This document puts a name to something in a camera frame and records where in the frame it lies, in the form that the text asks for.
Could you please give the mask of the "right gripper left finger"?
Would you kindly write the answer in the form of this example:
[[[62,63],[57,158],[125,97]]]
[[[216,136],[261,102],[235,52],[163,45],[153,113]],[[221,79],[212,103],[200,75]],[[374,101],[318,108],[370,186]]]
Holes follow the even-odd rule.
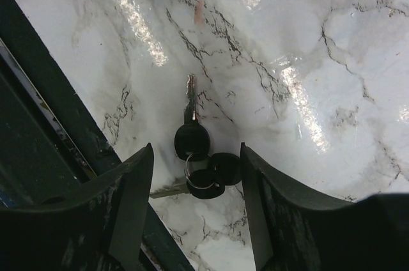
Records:
[[[151,144],[63,200],[1,209],[1,270],[139,270]]]

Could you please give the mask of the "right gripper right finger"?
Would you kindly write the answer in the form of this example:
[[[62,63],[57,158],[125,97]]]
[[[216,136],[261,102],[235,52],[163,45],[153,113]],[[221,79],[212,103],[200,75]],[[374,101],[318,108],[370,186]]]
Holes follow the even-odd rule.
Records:
[[[314,190],[246,145],[240,169],[258,270],[407,270],[408,195],[352,203]]]

